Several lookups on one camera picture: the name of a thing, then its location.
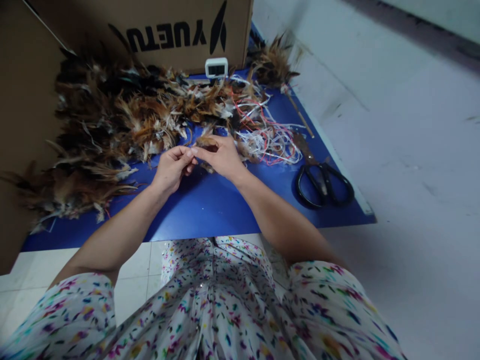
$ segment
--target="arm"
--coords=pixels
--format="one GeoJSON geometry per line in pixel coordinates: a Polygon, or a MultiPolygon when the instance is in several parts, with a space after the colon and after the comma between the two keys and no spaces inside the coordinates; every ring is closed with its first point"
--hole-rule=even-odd
{"type": "Polygon", "coordinates": [[[137,251],[155,216],[198,164],[188,147],[162,154],[150,186],[95,231],[66,263],[50,287],[73,275],[102,273],[115,284],[122,265],[137,251]]]}
{"type": "Polygon", "coordinates": [[[207,161],[236,186],[250,206],[265,239],[289,264],[323,260],[345,267],[305,216],[245,168],[231,137],[211,137],[217,142],[217,152],[194,147],[196,156],[207,161]]]}

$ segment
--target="yuetu logo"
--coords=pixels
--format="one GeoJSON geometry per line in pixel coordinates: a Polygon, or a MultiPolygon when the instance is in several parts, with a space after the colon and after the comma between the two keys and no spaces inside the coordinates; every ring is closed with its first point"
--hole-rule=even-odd
{"type": "MultiPolygon", "coordinates": [[[[224,22],[225,9],[227,0],[225,0],[216,15],[215,21],[210,31],[210,55],[212,55],[217,47],[217,43],[221,43],[221,48],[225,51],[227,42],[227,28],[224,22]]],[[[180,48],[182,46],[189,47],[206,45],[207,41],[204,34],[204,21],[199,19],[196,21],[195,33],[193,41],[190,42],[190,25],[185,21],[176,22],[175,24],[165,23],[156,26],[159,43],[156,42],[156,34],[151,26],[145,26],[146,43],[142,32],[137,28],[130,28],[126,31],[126,37],[130,43],[130,48],[134,53],[138,51],[154,51],[162,49],[180,48]]]]}

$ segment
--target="blue tabletop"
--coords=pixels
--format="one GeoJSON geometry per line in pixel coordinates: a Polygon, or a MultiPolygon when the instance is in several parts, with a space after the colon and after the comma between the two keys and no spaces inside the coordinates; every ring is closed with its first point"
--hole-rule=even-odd
{"type": "MultiPolygon", "coordinates": [[[[240,71],[239,74],[245,75],[245,71],[240,71]]],[[[269,91],[269,93],[273,96],[268,103],[268,108],[276,122],[299,125],[302,123],[285,95],[276,90],[269,91]]],[[[329,164],[337,169],[339,164],[335,164],[333,161],[337,157],[329,152],[298,99],[295,96],[293,99],[314,132],[315,138],[311,138],[304,128],[299,128],[298,131],[305,134],[310,150],[317,160],[321,162],[328,160],[329,164]]],[[[159,158],[160,156],[157,155],[152,159],[152,167],[157,166],[159,158]]],[[[355,201],[345,207],[332,205],[320,209],[305,207],[295,192],[295,178],[300,166],[304,163],[305,159],[295,165],[267,166],[264,163],[251,164],[248,162],[247,167],[318,228],[376,222],[375,215],[371,211],[364,211],[365,206],[362,208],[359,205],[361,195],[358,192],[355,201]]],[[[128,178],[128,183],[136,181],[139,184],[149,184],[152,181],[156,169],[150,169],[146,163],[138,163],[133,167],[138,168],[138,172],[128,178]]],[[[309,194],[310,187],[306,179],[302,185],[302,188],[309,194]]],[[[341,184],[333,181],[333,187],[341,198],[343,194],[341,184]]],[[[114,198],[109,209],[110,215],[118,213],[135,196],[135,194],[131,194],[114,198]]],[[[80,219],[56,219],[51,232],[43,231],[28,236],[22,251],[77,248],[82,246],[101,225],[101,223],[96,223],[96,213],[93,211],[82,215],[80,219]]],[[[249,206],[237,189],[217,173],[209,174],[197,166],[191,176],[183,178],[178,191],[168,199],[155,217],[144,242],[259,232],[260,229],[249,206]]]]}

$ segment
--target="scissors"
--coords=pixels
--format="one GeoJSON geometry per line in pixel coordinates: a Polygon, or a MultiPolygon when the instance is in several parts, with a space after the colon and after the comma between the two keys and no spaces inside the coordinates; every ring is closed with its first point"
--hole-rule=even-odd
{"type": "Polygon", "coordinates": [[[329,198],[332,204],[337,207],[342,207],[350,204],[355,198],[355,191],[350,181],[348,181],[345,176],[343,176],[339,171],[335,170],[326,162],[320,163],[315,160],[315,157],[310,151],[309,145],[307,144],[307,141],[304,139],[302,134],[294,132],[293,143],[300,149],[301,153],[305,157],[305,165],[301,166],[300,171],[296,176],[296,192],[298,193],[298,196],[300,196],[300,198],[312,208],[324,207],[325,205],[327,205],[327,198],[329,198]],[[310,171],[313,167],[320,170],[320,175],[318,179],[316,179],[310,171]],[[304,192],[302,191],[300,183],[304,174],[306,174],[313,187],[318,192],[320,203],[312,202],[305,196],[304,192]],[[340,180],[340,182],[345,186],[347,194],[345,200],[339,200],[335,195],[332,182],[330,181],[331,175],[340,180]]]}

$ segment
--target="white timer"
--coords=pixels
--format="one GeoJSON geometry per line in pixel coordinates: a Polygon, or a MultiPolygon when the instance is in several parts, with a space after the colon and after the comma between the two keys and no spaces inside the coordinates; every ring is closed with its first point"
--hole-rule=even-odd
{"type": "Polygon", "coordinates": [[[224,78],[228,73],[229,61],[226,57],[216,57],[205,61],[205,75],[207,78],[224,78]]]}

